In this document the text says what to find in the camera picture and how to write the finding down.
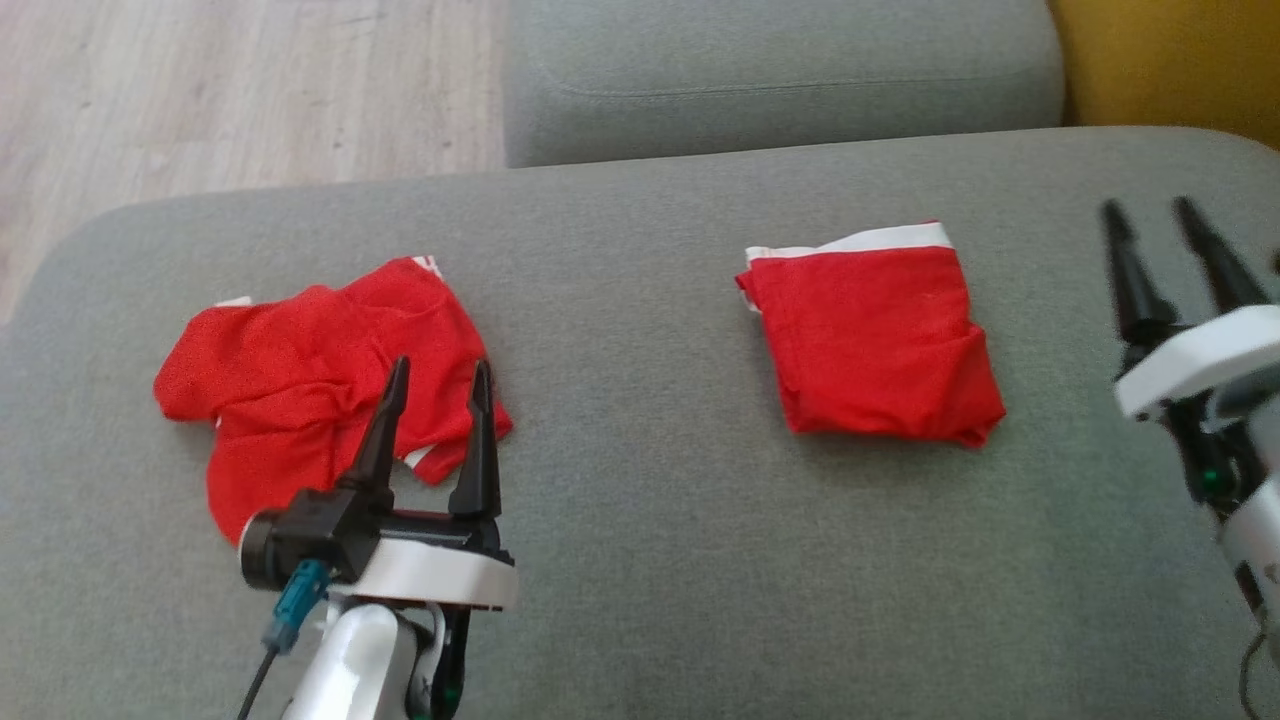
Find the black cable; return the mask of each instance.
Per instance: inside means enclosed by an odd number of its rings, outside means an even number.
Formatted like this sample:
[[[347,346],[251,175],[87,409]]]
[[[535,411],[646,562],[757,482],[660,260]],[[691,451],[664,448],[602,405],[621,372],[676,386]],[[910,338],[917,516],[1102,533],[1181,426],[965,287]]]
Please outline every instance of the black cable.
[[[236,720],[248,720],[248,711],[253,707],[253,698],[257,697],[257,691],[262,688],[262,680],[266,679],[266,671],[271,669],[271,661],[280,651],[275,647],[266,648],[266,656],[262,657],[262,664],[257,666],[257,674],[253,675],[253,682],[248,685],[248,692],[244,693],[244,705],[241,705],[241,714],[236,716]]]
[[[1258,634],[1249,643],[1248,650],[1244,651],[1244,657],[1240,659],[1240,708],[1244,710],[1244,715],[1249,720],[1261,720],[1258,714],[1253,711],[1253,706],[1249,705],[1249,664],[1253,661],[1253,656],[1258,653],[1258,648],[1267,639],[1266,630],[1258,630]]]

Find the wooden floor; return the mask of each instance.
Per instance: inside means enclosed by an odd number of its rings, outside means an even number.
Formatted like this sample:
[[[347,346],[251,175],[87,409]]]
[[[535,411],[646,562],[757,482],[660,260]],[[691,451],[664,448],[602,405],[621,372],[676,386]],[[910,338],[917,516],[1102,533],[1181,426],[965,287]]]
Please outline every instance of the wooden floor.
[[[504,0],[0,0],[0,324],[91,217],[502,167]]]

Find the blue cable connector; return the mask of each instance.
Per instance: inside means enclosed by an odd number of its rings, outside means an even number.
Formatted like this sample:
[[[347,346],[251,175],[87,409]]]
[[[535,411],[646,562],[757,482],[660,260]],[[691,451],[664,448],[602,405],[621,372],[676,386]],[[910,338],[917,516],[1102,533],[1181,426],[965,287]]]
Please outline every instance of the blue cable connector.
[[[279,655],[288,655],[298,642],[298,633],[307,614],[324,600],[329,588],[329,566],[319,560],[303,560],[284,585],[280,600],[271,611],[271,623],[262,633],[262,644]]]

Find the yellow wall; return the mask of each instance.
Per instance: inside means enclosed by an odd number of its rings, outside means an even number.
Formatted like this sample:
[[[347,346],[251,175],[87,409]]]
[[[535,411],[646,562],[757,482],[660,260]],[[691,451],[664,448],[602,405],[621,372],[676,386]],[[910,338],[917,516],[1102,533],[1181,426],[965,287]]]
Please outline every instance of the yellow wall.
[[[1280,0],[1051,0],[1068,122],[1224,129],[1280,149]]]

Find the gray fabric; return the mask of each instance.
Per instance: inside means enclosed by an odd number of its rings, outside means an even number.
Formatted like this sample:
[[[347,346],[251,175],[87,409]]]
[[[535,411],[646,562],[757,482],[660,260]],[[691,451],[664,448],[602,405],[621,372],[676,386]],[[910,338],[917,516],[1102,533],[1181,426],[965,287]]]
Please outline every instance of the gray fabric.
[[[151,379],[214,301],[431,252],[516,419],[502,528],[522,601],[472,623],[462,717],[1236,717],[1252,621],[1171,443],[1116,411],[1097,209],[1124,199],[1196,320],[1169,200],[1199,199],[1261,266],[1276,187],[1262,146],[1101,128],[110,213],[54,251],[0,350],[4,716],[232,715],[273,598],[206,515],[209,430],[165,421]],[[742,249],[927,218],[1009,418],[980,452],[791,436],[732,281]]]
[[[1056,126],[1042,0],[512,3],[507,164]]]

